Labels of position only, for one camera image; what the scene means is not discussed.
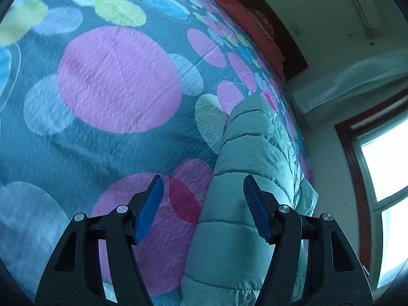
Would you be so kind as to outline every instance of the air conditioner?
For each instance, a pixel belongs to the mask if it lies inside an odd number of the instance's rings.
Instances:
[[[353,0],[358,13],[368,30],[369,35],[374,35],[374,31],[381,27],[381,19],[378,15],[373,0]]]

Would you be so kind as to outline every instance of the polka dot bedspread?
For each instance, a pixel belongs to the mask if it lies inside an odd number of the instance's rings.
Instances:
[[[227,118],[252,93],[310,179],[286,85],[265,61],[212,0],[15,0],[0,25],[0,257],[25,293],[74,214],[107,214],[160,174],[165,194],[134,252],[154,304],[179,305]]]

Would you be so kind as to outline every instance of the quilted fabric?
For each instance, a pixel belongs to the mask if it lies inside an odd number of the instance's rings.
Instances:
[[[313,212],[318,195],[304,186],[289,136],[276,112],[259,95],[240,102],[228,119],[214,178],[188,252],[182,305],[254,304],[274,246],[259,236],[246,204],[243,180],[248,174],[280,204],[299,207],[300,214]],[[300,297],[304,273],[303,250],[294,299]]]

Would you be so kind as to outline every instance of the window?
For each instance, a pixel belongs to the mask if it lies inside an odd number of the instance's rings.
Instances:
[[[376,295],[408,258],[408,89],[335,129],[356,196],[358,256]]]
[[[376,288],[392,282],[408,257],[408,116],[406,113],[355,140],[372,208],[380,266]]]

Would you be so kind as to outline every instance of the red pillow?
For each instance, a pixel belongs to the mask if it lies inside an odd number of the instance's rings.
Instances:
[[[276,42],[268,39],[256,24],[255,20],[248,14],[246,8],[238,0],[214,0],[224,11],[244,30],[252,39],[254,44],[265,55],[266,59],[281,78],[283,75],[283,64],[285,60]]]

